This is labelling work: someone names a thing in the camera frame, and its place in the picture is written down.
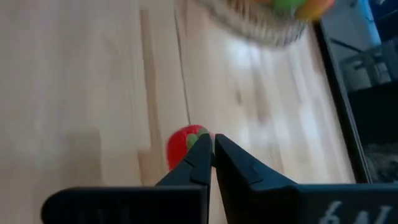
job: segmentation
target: green fruit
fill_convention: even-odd
[[[206,128],[202,128],[198,131],[198,136],[200,137],[202,134],[209,134],[209,131]]]
[[[273,0],[272,7],[276,11],[289,11],[301,6],[306,0]]]
[[[197,140],[198,136],[196,134],[189,134],[187,137],[187,149],[190,150]]]

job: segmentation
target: wooden floor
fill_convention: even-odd
[[[40,223],[67,187],[157,182],[188,124],[297,182],[353,181],[311,29],[270,49],[191,0],[4,0],[0,30],[1,223]]]

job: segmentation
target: wire basket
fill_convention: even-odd
[[[283,47],[299,39],[307,25],[290,13],[250,0],[197,0],[239,35],[263,45]]]

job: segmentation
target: fruit in basket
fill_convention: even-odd
[[[304,4],[296,10],[295,16],[304,21],[319,19],[322,14],[332,7],[333,3],[334,0],[306,0]]]
[[[275,13],[273,1],[286,0],[197,0],[218,22],[245,39],[261,45],[285,47],[299,39],[307,23],[287,13]]]
[[[301,6],[305,1],[306,0],[272,0],[272,8],[276,11],[289,11]]]

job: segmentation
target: red ball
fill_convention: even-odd
[[[189,134],[198,134],[203,126],[189,125],[174,132],[167,142],[167,160],[169,169],[173,170],[178,163],[187,155],[187,137]]]

